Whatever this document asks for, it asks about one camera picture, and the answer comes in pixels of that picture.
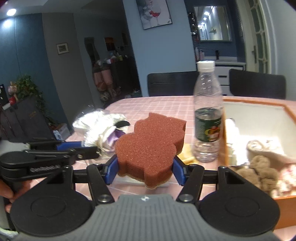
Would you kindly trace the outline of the person's left hand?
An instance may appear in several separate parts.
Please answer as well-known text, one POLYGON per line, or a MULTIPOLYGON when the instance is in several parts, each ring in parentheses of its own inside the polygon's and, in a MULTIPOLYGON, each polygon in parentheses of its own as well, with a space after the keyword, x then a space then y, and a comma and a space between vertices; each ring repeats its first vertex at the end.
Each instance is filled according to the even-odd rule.
POLYGON ((12 203, 28 190, 30 190, 31 182, 31 180, 22 182, 19 191, 14 193, 11 188, 5 184, 3 180, 1 180, 1 197, 7 198, 10 201, 10 203, 5 206, 7 213, 10 213, 12 203))

